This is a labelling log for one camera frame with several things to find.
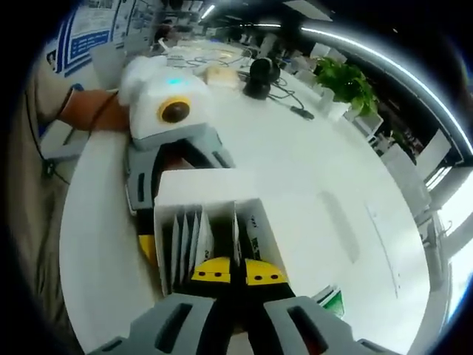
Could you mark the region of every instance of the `potted plant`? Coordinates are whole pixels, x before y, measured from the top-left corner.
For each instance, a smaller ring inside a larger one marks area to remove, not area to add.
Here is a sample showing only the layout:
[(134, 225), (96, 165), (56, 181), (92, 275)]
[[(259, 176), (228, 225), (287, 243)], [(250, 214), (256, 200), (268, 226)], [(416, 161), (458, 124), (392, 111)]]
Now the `potted plant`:
[(316, 83), (326, 89), (320, 102), (322, 112), (339, 118), (350, 105), (360, 116), (378, 111), (375, 93), (357, 66), (323, 57), (317, 61), (314, 74)]

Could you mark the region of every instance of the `green leaves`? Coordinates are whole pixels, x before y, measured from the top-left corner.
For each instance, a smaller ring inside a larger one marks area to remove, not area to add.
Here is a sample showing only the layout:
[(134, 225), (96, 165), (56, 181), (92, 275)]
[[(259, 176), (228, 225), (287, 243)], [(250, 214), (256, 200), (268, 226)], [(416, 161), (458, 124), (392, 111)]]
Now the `green leaves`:
[(377, 98), (361, 70), (350, 64), (338, 63), (332, 58), (320, 58), (317, 62), (316, 82), (335, 93), (335, 102), (351, 103), (360, 115), (376, 113)]

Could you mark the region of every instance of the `white table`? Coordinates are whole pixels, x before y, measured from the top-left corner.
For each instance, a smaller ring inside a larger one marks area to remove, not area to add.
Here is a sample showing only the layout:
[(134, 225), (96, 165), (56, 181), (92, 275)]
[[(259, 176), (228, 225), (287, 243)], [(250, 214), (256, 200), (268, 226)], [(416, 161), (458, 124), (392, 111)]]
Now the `white table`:
[[(236, 165), (255, 172), (294, 292), (312, 297), (339, 285), (354, 337), (406, 353), (429, 294), (409, 208), (361, 133), (345, 120), (321, 117), (316, 95), (291, 75), (282, 77), (313, 121), (269, 100), (212, 89), (214, 125)], [(285, 102), (296, 105), (291, 100)], [(64, 209), (61, 282), (85, 351), (127, 336), (130, 322), (159, 298), (126, 205), (126, 144), (121, 134), (92, 135)]]

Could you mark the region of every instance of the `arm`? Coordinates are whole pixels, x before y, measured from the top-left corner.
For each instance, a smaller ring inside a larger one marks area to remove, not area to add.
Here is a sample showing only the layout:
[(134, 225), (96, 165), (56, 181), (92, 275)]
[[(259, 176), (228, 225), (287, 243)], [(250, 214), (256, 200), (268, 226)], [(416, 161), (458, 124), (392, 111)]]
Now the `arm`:
[[(108, 129), (126, 131), (129, 128), (128, 109), (121, 107), (115, 96), (104, 90), (75, 91), (67, 79), (56, 75), (45, 59), (41, 59), (35, 75), (36, 100), (40, 121), (54, 118), (80, 130)], [(93, 123), (99, 110), (102, 113)]]

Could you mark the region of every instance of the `beige shirt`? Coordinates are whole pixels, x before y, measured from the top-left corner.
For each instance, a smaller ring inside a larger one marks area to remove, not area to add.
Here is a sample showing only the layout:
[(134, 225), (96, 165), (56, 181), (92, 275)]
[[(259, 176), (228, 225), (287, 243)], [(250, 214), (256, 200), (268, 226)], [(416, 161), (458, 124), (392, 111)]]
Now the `beige shirt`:
[(18, 256), (45, 317), (55, 324), (59, 336), (66, 334), (64, 337), (72, 333), (62, 297), (58, 259), (67, 186), (56, 176), (45, 176), (35, 141), (39, 145), (38, 123), (49, 123), (58, 116), (70, 87), (46, 60), (33, 67), (12, 121), (7, 165), (8, 223), (18, 245)]

